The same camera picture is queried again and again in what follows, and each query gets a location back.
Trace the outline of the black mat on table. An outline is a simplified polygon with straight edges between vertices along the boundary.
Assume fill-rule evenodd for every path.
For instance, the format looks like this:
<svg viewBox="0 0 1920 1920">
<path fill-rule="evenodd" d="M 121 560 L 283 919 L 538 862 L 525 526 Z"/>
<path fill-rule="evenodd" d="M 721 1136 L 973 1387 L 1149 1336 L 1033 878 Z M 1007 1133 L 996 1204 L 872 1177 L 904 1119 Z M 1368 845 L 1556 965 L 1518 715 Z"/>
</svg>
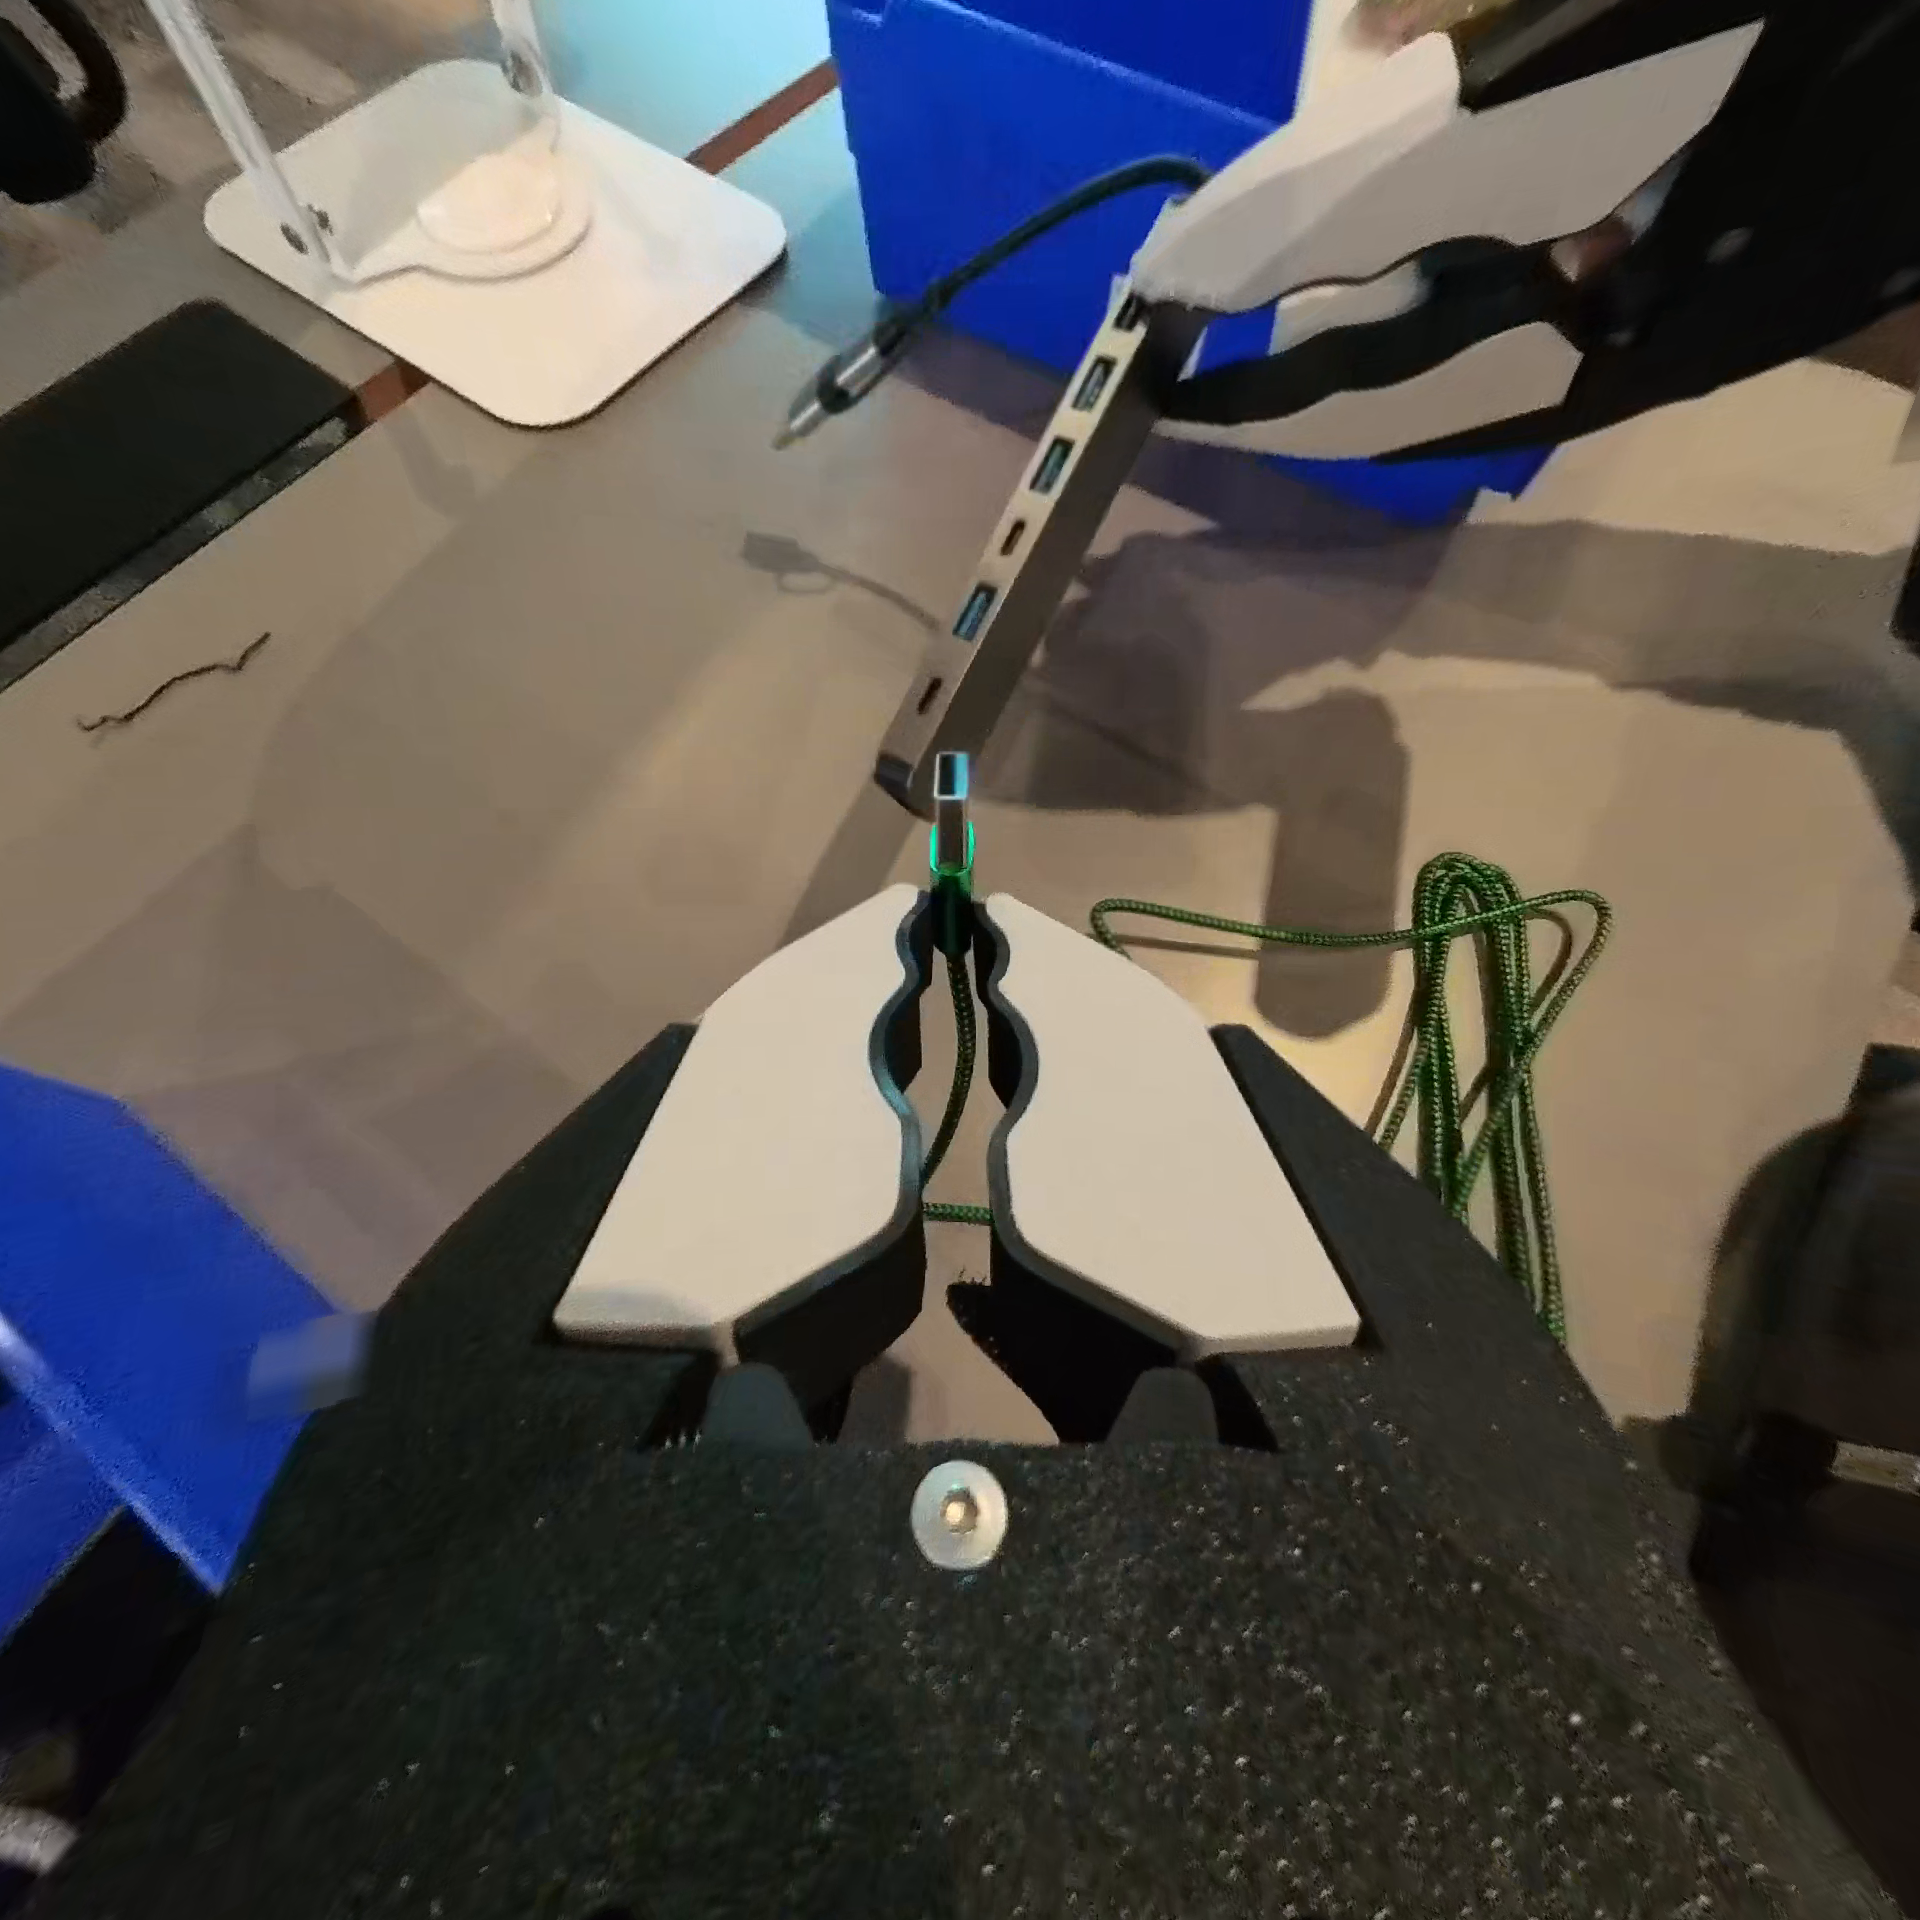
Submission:
<svg viewBox="0 0 1920 1920">
<path fill-rule="evenodd" d="M 6 410 L 3 650 L 353 406 L 300 350 L 190 299 Z"/>
</svg>

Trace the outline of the white lamp stand base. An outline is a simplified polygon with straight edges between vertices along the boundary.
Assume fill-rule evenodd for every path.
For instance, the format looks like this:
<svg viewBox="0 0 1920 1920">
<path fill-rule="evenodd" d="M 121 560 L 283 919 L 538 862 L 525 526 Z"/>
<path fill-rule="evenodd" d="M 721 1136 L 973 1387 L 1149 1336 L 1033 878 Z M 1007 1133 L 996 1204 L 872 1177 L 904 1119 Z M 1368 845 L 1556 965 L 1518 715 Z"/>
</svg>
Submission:
<svg viewBox="0 0 1920 1920">
<path fill-rule="evenodd" d="M 595 414 L 787 250 L 754 194 L 555 87 L 532 4 L 276 150 L 203 14 L 151 2 L 236 178 L 203 231 L 492 420 Z"/>
</svg>

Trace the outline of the black office chair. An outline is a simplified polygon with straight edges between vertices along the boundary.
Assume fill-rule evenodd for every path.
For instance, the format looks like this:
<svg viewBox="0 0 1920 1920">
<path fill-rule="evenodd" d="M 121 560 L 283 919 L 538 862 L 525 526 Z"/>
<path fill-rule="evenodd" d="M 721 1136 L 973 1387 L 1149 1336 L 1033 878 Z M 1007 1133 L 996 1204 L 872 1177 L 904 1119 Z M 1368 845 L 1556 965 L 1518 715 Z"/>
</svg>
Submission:
<svg viewBox="0 0 1920 1920">
<path fill-rule="evenodd" d="M 101 32 L 73 2 L 26 2 L 76 65 L 79 85 L 61 87 L 35 39 L 2 20 L 2 191 L 31 207 L 65 202 L 95 179 L 98 150 L 128 116 L 128 82 Z"/>
</svg>

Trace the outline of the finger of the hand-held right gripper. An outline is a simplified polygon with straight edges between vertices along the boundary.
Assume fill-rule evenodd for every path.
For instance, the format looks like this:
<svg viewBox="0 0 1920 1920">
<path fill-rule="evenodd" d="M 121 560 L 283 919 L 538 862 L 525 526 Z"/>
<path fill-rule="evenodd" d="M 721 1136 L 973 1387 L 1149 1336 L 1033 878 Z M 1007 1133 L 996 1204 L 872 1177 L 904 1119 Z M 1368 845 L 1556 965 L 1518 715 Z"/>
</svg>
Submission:
<svg viewBox="0 0 1920 1920">
<path fill-rule="evenodd" d="M 1230 315 L 1458 238 L 1591 227 L 1715 116 L 1760 18 L 1488 18 L 1299 108 L 1163 213 L 1131 289 Z"/>
<path fill-rule="evenodd" d="M 1558 406 L 1581 363 L 1569 309 L 1556 273 L 1444 281 L 1398 314 L 1180 379 L 1159 429 L 1269 455 L 1401 455 Z"/>
</svg>

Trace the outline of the blue plastic storage bin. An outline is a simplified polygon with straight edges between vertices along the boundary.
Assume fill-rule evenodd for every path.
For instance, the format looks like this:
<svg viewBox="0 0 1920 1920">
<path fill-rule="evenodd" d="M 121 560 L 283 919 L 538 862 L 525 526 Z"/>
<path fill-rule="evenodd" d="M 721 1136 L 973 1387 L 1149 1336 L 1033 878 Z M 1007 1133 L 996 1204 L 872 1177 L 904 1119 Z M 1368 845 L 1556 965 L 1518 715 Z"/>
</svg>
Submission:
<svg viewBox="0 0 1920 1920">
<path fill-rule="evenodd" d="M 366 1324 L 121 1101 L 2 1068 L 2 1633 L 131 1518 L 233 1570 Z"/>
<path fill-rule="evenodd" d="M 1321 5 L 825 4 L 877 293 L 904 306 L 1121 164 L 1224 166 L 1289 118 Z M 1159 188 L 1130 191 L 1076 215 L 962 291 L 943 323 L 1072 372 L 1163 200 Z M 1549 454 L 1265 463 L 1342 502 L 1439 524 L 1481 490 L 1522 494 Z"/>
</svg>

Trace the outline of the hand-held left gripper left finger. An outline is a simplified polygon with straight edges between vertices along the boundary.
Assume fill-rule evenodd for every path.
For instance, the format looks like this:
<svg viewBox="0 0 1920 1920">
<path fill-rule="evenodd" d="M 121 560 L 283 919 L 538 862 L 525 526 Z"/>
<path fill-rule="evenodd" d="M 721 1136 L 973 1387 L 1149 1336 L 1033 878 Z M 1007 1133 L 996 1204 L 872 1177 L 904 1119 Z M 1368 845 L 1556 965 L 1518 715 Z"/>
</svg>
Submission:
<svg viewBox="0 0 1920 1920">
<path fill-rule="evenodd" d="M 927 899 L 895 881 L 708 1006 L 555 1301 L 558 1336 L 860 1369 L 912 1325 L 925 1249 L 904 1089 L 927 954 Z"/>
</svg>

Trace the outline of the dark twist tie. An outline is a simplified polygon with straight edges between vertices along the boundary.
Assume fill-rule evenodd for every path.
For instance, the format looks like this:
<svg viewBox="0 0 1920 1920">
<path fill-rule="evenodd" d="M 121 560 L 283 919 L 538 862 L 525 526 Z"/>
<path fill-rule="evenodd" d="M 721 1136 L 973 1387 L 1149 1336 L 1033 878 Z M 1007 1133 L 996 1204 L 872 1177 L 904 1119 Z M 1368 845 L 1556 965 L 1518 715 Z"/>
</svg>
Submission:
<svg viewBox="0 0 1920 1920">
<path fill-rule="evenodd" d="M 247 667 L 261 655 L 261 651 L 272 646 L 274 638 L 276 635 L 272 630 L 260 631 L 226 658 L 203 659 L 169 673 L 150 690 L 141 691 L 129 705 L 90 715 L 76 715 L 73 730 L 87 738 L 126 731 L 154 708 L 159 708 L 190 687 L 243 676 Z"/>
</svg>

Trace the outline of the grey usb hub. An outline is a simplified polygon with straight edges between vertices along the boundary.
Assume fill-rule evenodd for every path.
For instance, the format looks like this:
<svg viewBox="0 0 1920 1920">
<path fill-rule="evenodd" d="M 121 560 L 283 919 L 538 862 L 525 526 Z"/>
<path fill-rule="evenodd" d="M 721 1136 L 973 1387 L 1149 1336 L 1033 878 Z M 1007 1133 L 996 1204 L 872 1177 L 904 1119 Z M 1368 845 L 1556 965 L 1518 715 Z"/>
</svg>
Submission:
<svg viewBox="0 0 1920 1920">
<path fill-rule="evenodd" d="M 1074 588 L 1206 332 L 1115 281 L 1107 314 L 1020 472 L 951 618 L 934 630 L 875 751 L 875 786 L 930 820 L 942 756 L 977 756 Z"/>
</svg>

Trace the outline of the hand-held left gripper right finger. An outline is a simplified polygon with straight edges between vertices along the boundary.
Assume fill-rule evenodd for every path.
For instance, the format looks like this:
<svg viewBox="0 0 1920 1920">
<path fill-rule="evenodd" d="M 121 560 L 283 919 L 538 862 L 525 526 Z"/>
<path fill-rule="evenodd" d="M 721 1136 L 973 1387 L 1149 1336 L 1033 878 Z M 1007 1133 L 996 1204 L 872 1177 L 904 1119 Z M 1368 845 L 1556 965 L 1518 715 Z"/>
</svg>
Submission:
<svg viewBox="0 0 1920 1920">
<path fill-rule="evenodd" d="M 973 958 L 1016 1265 L 1180 1359 L 1349 1347 L 1359 1310 L 1187 1000 L 1009 891 Z"/>
</svg>

